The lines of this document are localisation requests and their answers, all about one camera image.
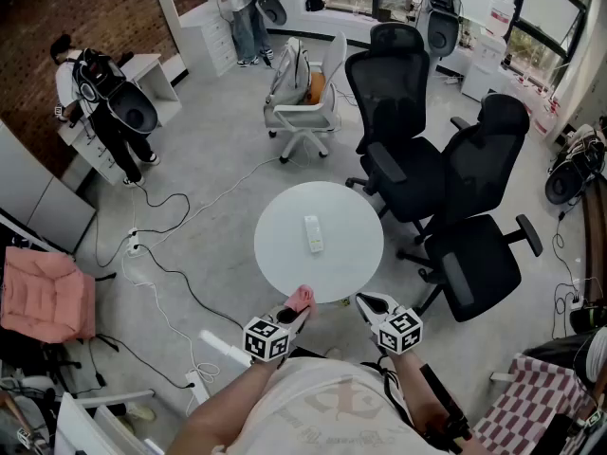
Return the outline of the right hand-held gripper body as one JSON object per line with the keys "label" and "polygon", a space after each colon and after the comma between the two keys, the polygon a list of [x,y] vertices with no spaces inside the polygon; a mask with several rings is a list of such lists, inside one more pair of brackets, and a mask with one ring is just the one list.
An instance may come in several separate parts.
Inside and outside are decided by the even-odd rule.
{"label": "right hand-held gripper body", "polygon": [[402,355],[422,341],[423,322],[413,308],[400,307],[377,327],[377,344],[387,353]]}

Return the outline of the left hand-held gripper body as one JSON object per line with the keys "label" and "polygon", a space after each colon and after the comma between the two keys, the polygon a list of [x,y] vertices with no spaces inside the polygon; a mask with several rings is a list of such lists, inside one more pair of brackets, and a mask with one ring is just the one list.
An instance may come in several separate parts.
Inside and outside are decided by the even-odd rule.
{"label": "left hand-held gripper body", "polygon": [[288,354],[291,342],[289,327],[297,316],[288,308],[288,318],[283,322],[270,322],[266,315],[254,317],[244,328],[242,349],[256,360],[269,362]]}

